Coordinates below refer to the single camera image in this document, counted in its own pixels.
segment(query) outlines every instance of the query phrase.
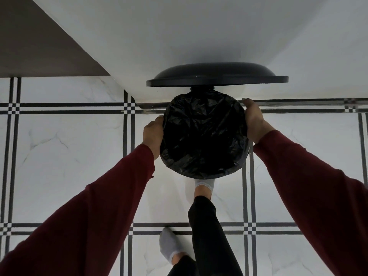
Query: plastic bag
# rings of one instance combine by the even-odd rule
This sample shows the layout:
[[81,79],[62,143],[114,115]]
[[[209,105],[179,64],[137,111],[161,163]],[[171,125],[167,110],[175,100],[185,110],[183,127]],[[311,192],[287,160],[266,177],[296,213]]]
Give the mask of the plastic bag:
[[239,170],[249,151],[244,109],[215,90],[192,90],[166,108],[160,152],[164,164],[196,179]]

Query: forearm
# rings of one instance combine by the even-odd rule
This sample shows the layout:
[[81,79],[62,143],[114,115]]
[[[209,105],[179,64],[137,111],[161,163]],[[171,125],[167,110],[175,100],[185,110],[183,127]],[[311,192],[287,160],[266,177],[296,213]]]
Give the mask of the forearm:
[[0,274],[108,275],[153,171],[140,145],[10,252]]
[[368,193],[278,131],[254,152],[305,237],[336,275],[368,275]]

